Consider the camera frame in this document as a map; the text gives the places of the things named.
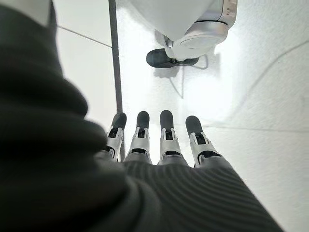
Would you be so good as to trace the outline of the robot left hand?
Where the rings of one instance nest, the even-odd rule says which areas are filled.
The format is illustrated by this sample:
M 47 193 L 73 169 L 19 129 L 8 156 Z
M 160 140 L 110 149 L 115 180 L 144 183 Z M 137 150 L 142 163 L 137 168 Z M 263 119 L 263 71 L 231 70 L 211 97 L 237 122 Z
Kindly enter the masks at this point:
M 161 159 L 150 161 L 149 115 L 117 159 L 126 115 L 105 132 L 86 120 L 80 91 L 63 77 L 50 0 L 0 3 L 0 229 L 3 232 L 279 232 L 195 116 L 195 160 L 160 115 Z

